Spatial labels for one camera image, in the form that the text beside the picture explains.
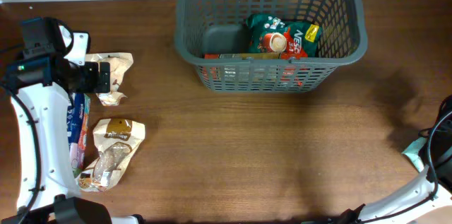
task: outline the yellow label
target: yellow label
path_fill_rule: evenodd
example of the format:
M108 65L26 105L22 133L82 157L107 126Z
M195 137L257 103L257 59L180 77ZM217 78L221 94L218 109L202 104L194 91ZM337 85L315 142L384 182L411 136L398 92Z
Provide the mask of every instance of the yellow label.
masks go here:
M306 35L305 35L305 39L307 40L307 41L310 41L310 42L313 42L314 43L314 40L316 39L316 36L317 36L317 32L319 31L319 26L317 26L317 25L311 25L311 27L309 27L309 29L308 29L308 31L306 32Z

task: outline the green coffee packet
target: green coffee packet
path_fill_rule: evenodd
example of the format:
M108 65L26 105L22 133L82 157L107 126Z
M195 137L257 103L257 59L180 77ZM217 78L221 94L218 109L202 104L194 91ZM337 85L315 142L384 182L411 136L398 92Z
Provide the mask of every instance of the green coffee packet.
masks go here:
M246 20L252 37L250 53L285 52L291 57L315 57L322 27L308 22L284 23L271 14L259 13Z

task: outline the wooden table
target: wooden table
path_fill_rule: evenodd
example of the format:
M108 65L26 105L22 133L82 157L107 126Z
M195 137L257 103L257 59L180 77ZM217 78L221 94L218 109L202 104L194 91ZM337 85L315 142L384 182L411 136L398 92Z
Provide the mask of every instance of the wooden table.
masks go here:
M89 127L123 117L146 139L120 183L83 198L112 215L235 221L334 216L416 176L400 152L431 126L452 86L452 0L363 0L369 49L305 94L217 94L174 49L175 0L0 5L0 49L20 42L19 20L51 16L87 30L91 52L135 63ZM1 65L11 60L2 55ZM0 217L15 213L18 127L0 103ZM86 164L97 157L88 139Z

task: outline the snack wrapper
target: snack wrapper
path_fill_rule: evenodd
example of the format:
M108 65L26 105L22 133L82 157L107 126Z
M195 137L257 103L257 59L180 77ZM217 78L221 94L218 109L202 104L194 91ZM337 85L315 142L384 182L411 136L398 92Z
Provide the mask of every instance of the snack wrapper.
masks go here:
M133 57L130 53L102 53L87 54L85 61L108 62L110 63L110 92L97 93L100 102L104 106L117 106L119 101L126 97L125 94L118 92L122 83L124 73L132 66Z
M99 158L77 177L83 191L106 191L116 186L145 138L144 124L128 119L102 119L93 131Z
M252 37L250 53L282 52L281 59L315 57L322 27L307 22L282 22L271 14L254 14L246 25Z
M82 93L72 93L72 98L73 108L68 107L66 125L72 172L73 176L77 177L83 170L91 101L87 95Z

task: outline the basket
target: basket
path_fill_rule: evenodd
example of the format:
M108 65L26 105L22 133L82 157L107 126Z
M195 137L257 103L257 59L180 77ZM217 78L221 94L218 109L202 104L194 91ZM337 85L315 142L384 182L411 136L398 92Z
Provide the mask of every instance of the basket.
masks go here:
M320 25L323 33L316 56L289 60L203 58L209 28L243 25L253 13ZM307 92L338 66L360 59L367 49L361 0L177 0L174 38L177 51L196 67L204 85L227 92Z

